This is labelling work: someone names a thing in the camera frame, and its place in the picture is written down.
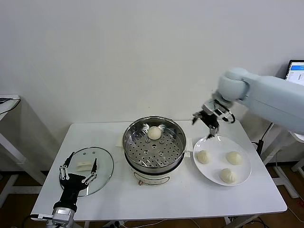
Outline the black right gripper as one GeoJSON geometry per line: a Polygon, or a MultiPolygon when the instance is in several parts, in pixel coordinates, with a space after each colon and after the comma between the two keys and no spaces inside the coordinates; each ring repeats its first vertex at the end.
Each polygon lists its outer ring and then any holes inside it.
{"type": "Polygon", "coordinates": [[[214,114],[207,114],[205,111],[200,111],[193,114],[192,125],[194,125],[198,120],[201,120],[207,127],[209,127],[209,134],[207,139],[213,138],[218,134],[219,123],[217,121],[217,116],[214,114]]]}

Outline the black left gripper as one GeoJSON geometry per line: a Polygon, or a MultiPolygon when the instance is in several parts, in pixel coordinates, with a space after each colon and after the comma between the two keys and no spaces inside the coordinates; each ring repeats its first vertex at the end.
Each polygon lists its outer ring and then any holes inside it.
{"type": "Polygon", "coordinates": [[[62,192],[60,200],[54,204],[54,209],[62,207],[71,210],[77,210],[76,202],[79,192],[87,188],[86,184],[91,183],[94,179],[97,178],[97,158],[94,160],[91,169],[91,175],[89,177],[86,178],[83,175],[73,173],[68,174],[67,169],[74,154],[75,153],[72,152],[70,156],[66,158],[65,162],[59,167],[61,179],[60,184],[63,186],[64,190],[62,192]]]}

